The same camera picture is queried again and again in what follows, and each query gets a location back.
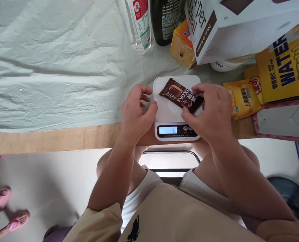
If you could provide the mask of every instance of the white floor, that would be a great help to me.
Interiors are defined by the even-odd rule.
[[[279,175],[299,184],[299,161],[295,143],[275,139],[249,139],[240,143],[259,158],[261,172]],[[190,150],[190,144],[156,146],[156,150]],[[12,196],[6,212],[0,213],[0,229],[14,217],[14,211],[28,209],[31,219],[23,228],[6,235],[0,242],[42,241],[54,225],[71,225],[83,213],[97,180],[98,159],[108,149],[68,151],[32,155],[8,155],[0,160],[0,188],[9,185]],[[142,158],[149,168],[190,168],[196,161],[176,156],[154,155]]]

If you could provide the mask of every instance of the hand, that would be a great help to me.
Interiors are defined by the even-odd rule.
[[[195,94],[203,93],[204,110],[197,117],[183,108],[182,118],[208,143],[213,139],[232,136],[230,93],[222,86],[200,83],[192,87]]]
[[[156,101],[150,103],[146,113],[142,110],[145,105],[140,102],[141,100],[150,102],[151,100],[146,95],[151,95],[152,92],[150,87],[143,84],[136,84],[123,104],[121,134],[131,142],[137,143],[154,122],[158,109]]]

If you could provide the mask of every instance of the chocolate wrapper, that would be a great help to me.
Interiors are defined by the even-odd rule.
[[[204,101],[203,97],[194,94],[172,78],[166,83],[160,95],[171,100],[180,108],[188,108],[192,114]]]

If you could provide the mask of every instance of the wooden surface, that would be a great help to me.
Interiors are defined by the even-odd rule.
[[[121,124],[53,130],[30,133],[0,133],[0,155],[44,153],[54,151],[112,148]],[[255,138],[252,117],[232,123],[236,138]],[[138,146],[163,145],[189,142],[161,142],[155,138],[154,125],[139,140]]]

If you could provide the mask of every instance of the wrinkled fabric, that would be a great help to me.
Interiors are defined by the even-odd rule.
[[[242,69],[186,71],[170,45],[138,55],[114,0],[0,0],[0,132],[121,122],[136,83],[196,74],[201,82],[242,79]]]

